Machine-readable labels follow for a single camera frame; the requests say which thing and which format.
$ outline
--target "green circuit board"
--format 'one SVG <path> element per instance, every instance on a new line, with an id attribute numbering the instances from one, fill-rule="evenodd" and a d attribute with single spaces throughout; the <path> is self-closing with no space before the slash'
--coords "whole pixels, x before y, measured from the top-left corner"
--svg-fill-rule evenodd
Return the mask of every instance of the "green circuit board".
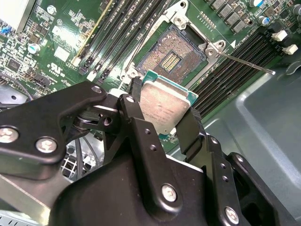
<path id="1" fill-rule="evenodd" d="M 91 45 L 91 50 L 96 49 L 97 44 L 101 42 L 106 34 L 106 31 L 98 32 L 98 29 L 110 10 L 112 11 L 114 4 L 121 4 L 121 2 L 122 0 L 90 0 L 87 4 L 86 0 L 37 0 L 23 32 L 0 32 L 0 71 L 20 80 L 35 97 L 41 97 L 87 80 L 87 76 L 95 68 L 91 67 L 85 74 L 81 74 L 79 71 L 88 57 L 83 56 L 78 64 L 74 62 L 82 53 L 83 48 L 92 42 L 94 37 L 96 37 L 96 41 Z M 179 1 L 172 0 L 166 8 L 177 2 Z M 227 4 L 231 6 L 233 11 L 240 7 L 240 10 L 237 10 L 237 15 L 245 23 L 245 27 L 239 32 L 234 32 L 233 26 L 225 23 L 226 19 L 221 18 L 220 15 L 221 9 L 214 9 L 213 2 L 215 1 L 189 0 L 186 16 L 210 41 L 225 40 L 226 47 L 224 51 L 228 54 L 231 54 L 242 45 L 258 29 L 260 26 L 258 18 L 267 13 L 270 22 L 276 19 L 281 20 L 287 27 L 287 32 L 291 35 L 301 33 L 300 24 L 296 21 L 296 16 L 292 14 L 293 6 L 300 3 L 300 0 L 266 0 L 260 7 L 255 8 L 249 7 L 249 0 L 228 1 Z M 56 12 L 54 14 L 50 14 L 49 6 L 55 7 Z M 114 59 L 118 50 L 126 45 L 125 51 L 122 52 L 118 61 L 113 65 L 108 78 L 104 80 L 103 88 L 109 90 L 119 87 L 123 63 L 147 32 L 149 24 L 142 24 L 137 35 L 130 42 L 120 39 L 114 51 L 111 51 L 107 56 L 103 68 Z M 142 50 L 135 56 L 133 60 L 135 65 L 151 50 L 170 25 L 171 23 L 164 22 L 155 31 Z M 3 29 L 4 26 L 5 23 L 1 23 L 0 28 Z M 109 31 L 116 32 L 115 27 L 109 28 Z M 107 42 L 96 59 L 101 59 L 104 56 L 110 43 L 112 42 Z M 39 49 L 34 54 L 29 51 L 29 46 L 36 47 L 33 44 L 37 44 Z M 202 82 L 222 61 L 224 61 L 224 58 L 220 57 L 218 62 L 208 73 L 204 74 L 195 86 Z M 181 85 L 185 86 L 205 65 L 206 62 L 200 63 L 195 70 L 185 76 Z M 95 78 L 92 80 L 97 82 L 102 73 L 103 69 L 97 71 Z M 39 80 L 41 76 L 47 81 L 45 83 L 44 80 L 43 85 Z M 0 84 L 5 83 L 11 84 L 7 80 L 0 80 Z M 162 139 L 166 151 L 169 151 L 176 143 L 176 135 L 168 135 L 165 139 Z"/>

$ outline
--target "integrated circuit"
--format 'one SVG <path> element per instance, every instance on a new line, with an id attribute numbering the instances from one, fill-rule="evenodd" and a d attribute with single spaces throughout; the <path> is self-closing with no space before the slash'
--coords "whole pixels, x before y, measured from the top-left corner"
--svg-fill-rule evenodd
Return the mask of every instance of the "integrated circuit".
<path id="1" fill-rule="evenodd" d="M 282 19 L 287 18 L 288 15 L 289 15 L 289 13 L 288 13 L 287 10 L 284 10 L 282 13 L 280 13 L 280 17 L 281 17 Z"/>
<path id="2" fill-rule="evenodd" d="M 43 29 L 43 26 L 41 26 L 41 25 L 38 25 L 37 27 L 36 27 L 36 32 L 41 32 L 42 31 L 42 29 Z"/>
<path id="3" fill-rule="evenodd" d="M 7 67 L 14 72 L 17 72 L 19 70 L 20 66 L 21 65 L 12 58 L 9 60 L 8 65 L 7 65 Z"/>
<path id="4" fill-rule="evenodd" d="M 273 4 L 273 8 L 277 8 L 279 5 L 280 5 L 279 1 L 276 1 L 276 2 Z"/>
<path id="5" fill-rule="evenodd" d="M 206 60 L 206 55 L 188 37 L 188 31 L 180 31 L 171 25 L 156 44 L 139 62 L 136 69 L 146 74 L 152 70 L 176 83 Z"/>

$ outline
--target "capacitor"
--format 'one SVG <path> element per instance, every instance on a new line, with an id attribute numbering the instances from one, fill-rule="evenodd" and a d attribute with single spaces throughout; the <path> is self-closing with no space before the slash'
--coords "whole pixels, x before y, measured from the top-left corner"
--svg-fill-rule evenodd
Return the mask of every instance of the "capacitor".
<path id="1" fill-rule="evenodd" d="M 50 5 L 50 6 L 47 7 L 47 12 L 50 15 L 55 15 L 56 14 L 56 8 L 53 5 Z"/>
<path id="2" fill-rule="evenodd" d="M 301 5 L 297 4 L 293 8 L 293 13 L 297 16 L 301 16 Z"/>
<path id="3" fill-rule="evenodd" d="M 40 52 L 41 48 L 40 48 L 40 46 L 38 44 L 32 43 L 32 44 L 28 45 L 27 50 L 31 54 L 37 54 L 38 52 Z"/>
<path id="4" fill-rule="evenodd" d="M 268 17 L 265 17 L 265 16 L 260 16 L 258 18 L 258 23 L 261 25 L 261 26 L 266 26 L 269 24 L 269 21 L 270 19 Z"/>
<path id="5" fill-rule="evenodd" d="M 250 0 L 249 5 L 251 7 L 259 7 L 263 4 L 263 0 Z"/>

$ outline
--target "black bracket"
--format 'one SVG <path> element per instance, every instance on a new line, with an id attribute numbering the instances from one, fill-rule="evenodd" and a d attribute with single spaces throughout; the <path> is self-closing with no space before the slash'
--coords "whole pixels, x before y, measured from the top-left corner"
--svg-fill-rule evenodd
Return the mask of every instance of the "black bracket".
<path id="1" fill-rule="evenodd" d="M 69 132 L 80 112 L 106 96 L 103 89 L 86 81 L 2 112 L 0 128 L 14 129 L 18 138 L 0 144 L 0 173 L 36 180 L 52 177 L 66 154 L 63 132 Z M 44 143 L 45 152 L 36 147 L 42 138 L 53 142 Z M 49 152 L 48 145 L 56 146 L 55 150 Z"/>

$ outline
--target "metal pin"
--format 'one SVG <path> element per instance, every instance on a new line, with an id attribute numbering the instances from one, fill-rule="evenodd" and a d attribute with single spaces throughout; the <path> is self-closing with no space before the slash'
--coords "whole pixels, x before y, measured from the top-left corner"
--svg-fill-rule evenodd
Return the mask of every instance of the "metal pin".
<path id="1" fill-rule="evenodd" d="M 242 63 L 242 64 L 248 65 L 248 66 L 250 66 L 250 67 L 252 67 L 252 68 L 255 68 L 255 69 L 259 70 L 259 71 L 262 71 L 262 72 L 265 72 L 265 73 L 269 73 L 269 74 L 272 74 L 272 75 L 275 75 L 275 74 L 276 74 L 275 71 L 272 71 L 272 70 L 269 70 L 269 69 L 266 69 L 266 68 L 263 68 L 263 67 L 259 67 L 259 66 L 255 65 L 255 64 L 252 64 L 252 63 L 247 62 L 247 61 L 245 61 L 245 60 L 236 58 L 236 57 L 234 57 L 234 56 L 230 56 L 230 55 L 225 54 L 225 53 L 222 53 L 222 52 L 219 52 L 219 54 L 222 55 L 222 56 L 224 56 L 224 57 L 226 57 L 226 58 L 229 58 L 229 59 L 231 59 L 231 60 L 235 60 L 235 61 L 240 62 L 240 63 Z"/>

